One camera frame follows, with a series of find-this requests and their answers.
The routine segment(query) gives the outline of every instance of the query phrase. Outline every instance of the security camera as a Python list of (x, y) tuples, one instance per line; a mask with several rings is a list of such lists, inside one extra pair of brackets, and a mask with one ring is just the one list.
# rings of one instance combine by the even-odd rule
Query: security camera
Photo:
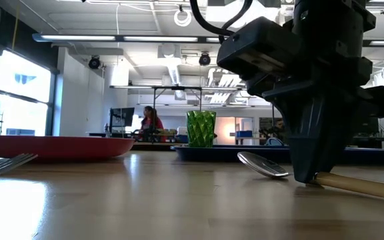
[(199, 64), (201, 66), (208, 66), (210, 65), (210, 62), (211, 62), (211, 58), (208, 55), (208, 53), (202, 53), (201, 57), (199, 58)]
[(98, 55), (91, 56), (91, 60), (90, 60), (90, 62), (88, 62), (88, 66), (91, 69), (99, 69), (101, 66), (100, 56), (98, 56)]

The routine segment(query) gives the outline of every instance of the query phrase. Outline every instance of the person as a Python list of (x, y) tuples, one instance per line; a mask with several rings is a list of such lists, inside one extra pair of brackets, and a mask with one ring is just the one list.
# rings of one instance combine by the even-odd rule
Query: person
[[(149, 134), (152, 133), (154, 129), (164, 129), (163, 122), (158, 118), (157, 110), (151, 106), (146, 106), (143, 109), (143, 120), (141, 122), (141, 128), (145, 141), (148, 139)], [(158, 141), (165, 142), (165, 137), (157, 137)]]

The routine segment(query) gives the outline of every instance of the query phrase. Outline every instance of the blue tray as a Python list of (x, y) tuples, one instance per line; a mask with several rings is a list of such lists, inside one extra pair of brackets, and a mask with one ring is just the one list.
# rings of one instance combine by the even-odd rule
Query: blue tray
[[(214, 145), (213, 148), (173, 146), (183, 161), (238, 162), (237, 153), (248, 151), (276, 163), (290, 163), (290, 152), (284, 146)], [(346, 148), (336, 164), (384, 165), (384, 149)]]

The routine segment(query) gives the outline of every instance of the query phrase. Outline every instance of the ceiling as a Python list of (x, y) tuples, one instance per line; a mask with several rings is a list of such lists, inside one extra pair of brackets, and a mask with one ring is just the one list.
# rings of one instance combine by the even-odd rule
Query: ceiling
[[(195, 35), (209, 36), (193, 19), (186, 27), (174, 23), (174, 11), (151, 12), (151, 4), (134, 5), (148, 11), (132, 7), (120, 6), (118, 9), (120, 35)], [(154, 10), (176, 10), (175, 5), (159, 5), (154, 2)], [(36, 31), (45, 34), (117, 34), (116, 8), (118, 5), (95, 5), (82, 3), (80, 0), (0, 0), (0, 6), (15, 15), (19, 10), (19, 18)], [(189, 8), (189, 2), (184, 2), (184, 9)], [(377, 17), (376, 29), (365, 34), (366, 39), (384, 39), (384, 15)], [(159, 43), (83, 43), (76, 44), (75, 52), (89, 59), (87, 52), (91, 49), (122, 48), (128, 56), (134, 71), (131, 76), (136, 79), (160, 79), (167, 74), (167, 68), (158, 66), (156, 57)], [(181, 49), (194, 50), (196, 54), (188, 54), (184, 65), (179, 66), (181, 75), (207, 75), (208, 67), (200, 67), (198, 59), (200, 52), (208, 51), (215, 63), (219, 46), (214, 44), (180, 44)], [(363, 55), (369, 59), (384, 61), (384, 48), (364, 48)], [(114, 64), (118, 56), (102, 56), (106, 64)]]

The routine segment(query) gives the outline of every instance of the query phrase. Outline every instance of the black cable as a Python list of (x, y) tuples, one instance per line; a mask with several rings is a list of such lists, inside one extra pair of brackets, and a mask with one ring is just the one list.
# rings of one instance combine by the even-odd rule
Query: black cable
[[(225, 24), (223, 24), (222, 29), (226, 30), (228, 27), (230, 27), (232, 24), (234, 24), (238, 19), (240, 19), (247, 11), (250, 9), (251, 4), (253, 4), (253, 0), (244, 0), (243, 7), (241, 10), (234, 16), (232, 17), (229, 21), (227, 21)], [(219, 35), (219, 42), (222, 44), (224, 42), (225, 37), (222, 35)]]
[(190, 0), (190, 3), (192, 14), (202, 28), (217, 35), (230, 36), (233, 34), (233, 32), (230, 30), (221, 29), (208, 23), (199, 11), (198, 0)]

